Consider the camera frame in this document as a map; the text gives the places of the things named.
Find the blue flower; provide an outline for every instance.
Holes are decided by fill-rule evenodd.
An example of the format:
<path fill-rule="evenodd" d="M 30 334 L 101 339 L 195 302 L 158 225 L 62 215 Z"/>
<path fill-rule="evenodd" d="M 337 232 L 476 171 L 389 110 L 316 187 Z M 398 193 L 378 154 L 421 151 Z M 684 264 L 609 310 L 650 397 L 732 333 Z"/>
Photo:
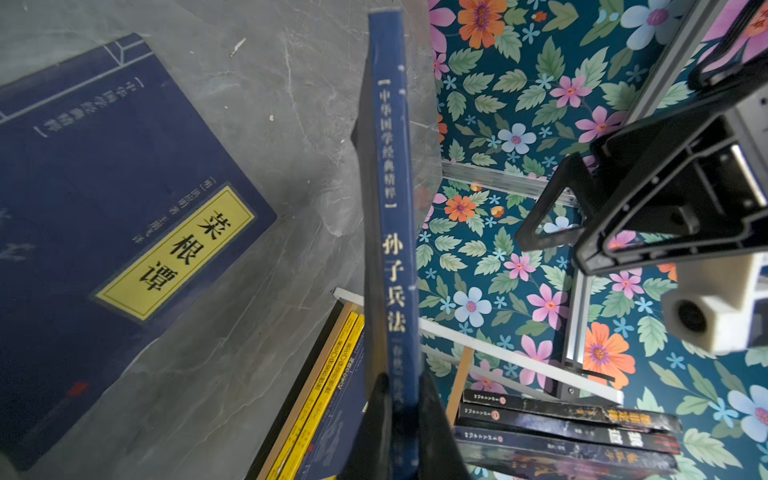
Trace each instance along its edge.
<path fill-rule="evenodd" d="M 504 374 L 512 378 L 517 378 L 517 376 L 519 375 L 517 372 L 518 368 L 520 367 L 518 367 L 517 365 L 512 365 L 511 363 L 507 362 L 507 364 L 504 365 Z"/>
<path fill-rule="evenodd" d="M 675 352 L 672 352 L 667 357 L 667 360 L 670 361 L 670 368 L 676 369 L 679 367 L 680 369 L 685 370 L 685 364 L 683 363 L 683 360 L 685 360 L 685 357 L 677 356 Z"/>
<path fill-rule="evenodd" d="M 445 80 L 443 80 L 442 83 L 445 84 L 446 90 L 450 90 L 451 88 L 456 88 L 456 77 L 451 78 L 451 75 L 446 75 Z"/>
<path fill-rule="evenodd" d="M 502 144 L 501 138 L 496 138 L 495 135 L 491 135 L 491 137 L 490 138 L 486 138 L 486 140 L 488 141 L 488 146 L 490 148 L 496 148 L 496 147 L 498 147 L 499 145 Z"/>
<path fill-rule="evenodd" d="M 440 310 L 442 310 L 445 313 L 450 313 L 451 308 L 456 308 L 456 304 L 453 303 L 449 298 L 441 299 L 440 303 L 442 303 L 442 305 L 440 306 Z"/>
<path fill-rule="evenodd" d="M 643 75 L 645 75 L 646 73 L 648 73 L 648 69 L 647 68 L 643 68 L 641 70 L 640 69 L 640 65 L 635 65 L 634 66 L 634 70 L 629 70 L 627 72 L 627 75 L 629 75 L 629 78 L 627 79 L 627 83 L 633 83 L 635 81 L 637 83 L 642 82 L 643 81 Z"/>
<path fill-rule="evenodd" d="M 726 409 L 725 402 L 720 397 L 717 397 L 717 404 L 710 402 L 710 407 L 715 410 L 712 414 L 712 418 L 718 422 L 722 420 L 728 425 L 729 429 L 733 428 L 733 420 L 739 418 L 739 413 L 736 410 Z"/>
<path fill-rule="evenodd" d="M 616 328 L 614 328 L 614 332 L 620 333 L 624 336 L 624 338 L 629 337 L 629 332 L 634 331 L 634 327 L 632 325 L 627 325 L 627 319 L 624 317 L 621 317 L 618 320 L 614 320 L 614 325 Z"/>
<path fill-rule="evenodd" d="M 523 35 L 523 41 L 528 40 L 529 45 L 533 45 L 533 37 L 538 37 L 541 34 L 539 30 L 536 30 L 536 25 L 532 23 L 531 23 L 531 26 L 529 26 L 528 28 L 523 28 L 523 33 L 525 33 L 525 35 Z"/>
<path fill-rule="evenodd" d="M 654 303 L 651 302 L 650 300 L 646 301 L 644 296 L 640 297 L 640 299 L 635 301 L 634 304 L 637 305 L 637 311 L 640 313 L 645 312 L 650 314 L 653 312 L 650 309 L 650 306 L 653 305 Z"/>
<path fill-rule="evenodd" d="M 500 342 L 496 342 L 497 346 L 500 346 L 503 349 L 512 350 L 515 348 L 514 345 L 512 345 L 512 335 L 507 335 L 504 337 L 503 335 L 499 335 L 498 338 L 501 340 Z"/>

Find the green leaf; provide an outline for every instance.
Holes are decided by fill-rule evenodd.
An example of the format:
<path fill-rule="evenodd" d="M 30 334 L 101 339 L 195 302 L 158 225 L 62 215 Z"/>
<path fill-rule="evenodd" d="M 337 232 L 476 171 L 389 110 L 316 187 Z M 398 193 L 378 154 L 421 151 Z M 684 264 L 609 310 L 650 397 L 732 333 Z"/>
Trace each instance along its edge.
<path fill-rule="evenodd" d="M 462 241 L 458 238 L 451 237 L 450 235 L 441 235 L 435 238 L 435 248 L 441 252 L 448 252 L 456 248 Z"/>
<path fill-rule="evenodd" d="M 474 73 L 464 77 L 464 89 L 468 94 L 474 95 L 488 88 L 488 84 L 493 80 L 493 74 Z"/>
<path fill-rule="evenodd" d="M 654 396 L 654 393 L 651 392 L 648 387 L 645 387 L 645 390 L 643 391 L 643 398 L 637 399 L 637 408 L 649 412 L 664 413 L 664 407 L 659 405 L 656 401 L 656 396 Z"/>
<path fill-rule="evenodd" d="M 683 397 L 682 403 L 677 406 L 674 413 L 675 415 L 689 415 L 691 413 L 694 415 L 701 415 L 707 410 L 709 405 L 710 401 L 708 399 L 686 395 Z"/>
<path fill-rule="evenodd" d="M 644 316 L 637 321 L 637 333 L 645 347 L 645 356 L 652 356 L 664 349 L 667 343 L 667 327 L 652 316 Z"/>
<path fill-rule="evenodd" d="M 515 31 L 515 27 L 506 25 L 501 36 L 494 35 L 493 38 L 495 39 L 493 46 L 496 47 L 498 53 L 504 55 L 505 58 L 520 62 L 520 47 L 523 44 L 520 42 L 520 34 Z"/>
<path fill-rule="evenodd" d="M 542 140 L 541 143 L 538 145 L 538 148 L 536 148 L 536 151 L 543 151 L 547 150 L 548 148 L 554 147 L 554 144 L 556 144 L 560 140 L 557 137 L 547 138 L 546 140 Z"/>
<path fill-rule="evenodd" d="M 629 48 L 624 48 L 611 57 L 611 67 L 608 69 L 608 80 L 611 80 L 622 68 L 629 65 L 633 53 L 634 52 Z"/>
<path fill-rule="evenodd" d="M 475 275 L 490 275 L 495 273 L 502 266 L 502 261 L 493 255 L 488 255 L 478 262 L 477 268 L 475 268 Z"/>
<path fill-rule="evenodd" d="M 448 67 L 458 75 L 469 73 L 478 66 L 482 52 L 483 50 L 472 50 L 471 48 L 454 51 L 451 53 L 451 58 L 448 59 Z"/>
<path fill-rule="evenodd" d="M 618 84 L 602 84 L 605 95 L 603 98 L 616 111 L 626 111 L 632 108 L 640 92 L 635 91 L 634 85 L 620 81 Z"/>
<path fill-rule="evenodd" d="M 658 108 L 669 107 L 670 105 L 680 103 L 690 97 L 693 92 L 688 88 L 687 83 L 687 81 L 683 80 L 672 85 L 670 89 L 667 90 L 667 94 L 664 95 L 664 98 L 661 99 Z"/>
<path fill-rule="evenodd" d="M 429 229 L 432 233 L 437 233 L 438 235 L 448 232 L 448 230 L 451 230 L 455 226 L 456 222 L 451 222 L 447 218 L 433 218 L 432 221 L 429 222 Z"/>
<path fill-rule="evenodd" d="M 643 290 L 654 300 L 661 300 L 662 295 L 675 288 L 677 288 L 677 284 L 668 279 L 649 278 L 643 282 Z"/>
<path fill-rule="evenodd" d="M 541 31 L 550 31 L 555 29 L 564 30 L 571 23 L 576 22 L 578 13 L 576 12 L 576 8 L 570 3 L 563 5 L 560 2 L 556 2 L 555 0 L 550 0 L 547 5 L 549 5 L 549 9 L 552 11 L 555 17 L 547 22 Z"/>
<path fill-rule="evenodd" d="M 475 99 L 475 109 L 482 114 L 492 114 L 506 106 L 506 103 L 490 95 L 480 95 Z"/>
<path fill-rule="evenodd" d="M 741 462 L 723 447 L 723 443 L 713 439 L 707 432 L 688 429 L 683 437 L 683 445 L 699 462 L 720 468 L 726 468 L 726 465 L 743 468 Z"/>
<path fill-rule="evenodd" d="M 434 251 L 429 245 L 422 244 L 416 247 L 416 268 L 424 268 L 432 259 Z"/>
<path fill-rule="evenodd" d="M 496 313 L 496 316 L 493 317 L 493 321 L 491 322 L 491 326 L 497 326 L 501 325 L 502 323 L 507 323 L 509 319 L 512 318 L 513 312 L 510 310 L 499 310 L 498 313 Z"/>
<path fill-rule="evenodd" d="M 455 272 L 467 266 L 453 253 L 444 253 L 440 256 L 440 267 L 449 272 Z"/>
<path fill-rule="evenodd" d="M 522 325 L 515 330 L 515 335 L 539 336 L 546 332 L 547 328 L 548 326 L 546 322 L 534 322 L 533 320 L 529 320 L 525 322 L 525 325 Z"/>
<path fill-rule="evenodd" d="M 451 160 L 463 161 L 464 160 L 464 148 L 459 144 L 456 139 L 453 139 L 451 146 L 448 148 L 448 157 Z"/>
<path fill-rule="evenodd" d="M 625 316 L 634 308 L 632 300 L 628 299 L 624 292 L 610 292 L 603 302 L 603 313 L 600 316 L 610 318 L 612 316 Z"/>
<path fill-rule="evenodd" d="M 493 86 L 494 90 L 501 90 L 505 93 L 522 90 L 525 84 L 528 82 L 528 77 L 525 76 L 525 72 L 519 68 L 515 71 L 507 71 L 498 78 L 496 85 Z"/>
<path fill-rule="evenodd" d="M 448 112 L 451 114 L 453 121 L 457 121 L 459 117 L 464 114 L 464 110 L 467 108 L 467 97 L 457 91 L 452 91 L 448 94 Z"/>
<path fill-rule="evenodd" d="M 536 111 L 536 117 L 533 119 L 533 126 L 539 124 L 549 125 L 553 121 L 558 121 L 565 116 L 568 107 L 558 107 L 557 100 L 550 100 Z"/>
<path fill-rule="evenodd" d="M 570 140 L 576 140 L 576 135 L 574 134 L 574 129 L 571 127 L 566 127 L 559 121 L 556 121 L 554 123 L 554 127 L 558 129 L 558 135 L 560 135 L 563 138 L 568 138 Z"/>
<path fill-rule="evenodd" d="M 533 85 L 526 88 L 518 97 L 515 111 L 530 110 L 540 104 L 547 97 L 547 91 L 541 85 Z"/>
<path fill-rule="evenodd" d="M 539 73 L 549 75 L 550 77 L 560 78 L 565 71 L 565 57 L 563 56 L 560 48 L 554 46 L 554 40 L 552 37 L 547 38 L 544 43 L 544 48 L 541 53 L 538 54 L 538 63 L 536 64 L 536 70 Z"/>

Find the book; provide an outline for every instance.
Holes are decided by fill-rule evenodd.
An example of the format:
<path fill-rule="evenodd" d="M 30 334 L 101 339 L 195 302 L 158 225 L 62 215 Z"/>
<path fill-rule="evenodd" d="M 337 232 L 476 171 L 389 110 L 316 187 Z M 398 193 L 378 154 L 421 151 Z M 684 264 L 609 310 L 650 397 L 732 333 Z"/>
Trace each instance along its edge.
<path fill-rule="evenodd" d="M 673 455 L 680 453 L 680 444 L 677 439 L 669 435 L 632 432 L 594 423 L 556 419 L 471 403 L 462 403 L 459 406 L 456 424 L 483 429 L 526 430 L 532 435 L 541 432 L 605 445 L 619 445 Z"/>
<path fill-rule="evenodd" d="M 641 480 L 677 467 L 668 453 L 464 426 L 453 434 L 465 462 L 523 478 Z"/>
<path fill-rule="evenodd" d="M 524 399 L 519 396 L 504 395 L 493 392 L 478 392 L 466 389 L 462 401 L 477 405 L 492 406 L 499 409 L 517 410 L 519 412 L 535 413 L 557 417 L 560 419 L 578 420 L 615 425 L 622 429 L 633 429 L 639 432 L 672 432 L 680 433 L 683 425 L 675 415 L 645 410 L 623 409 L 613 406 L 575 405 L 571 403 L 548 402 L 538 399 Z"/>

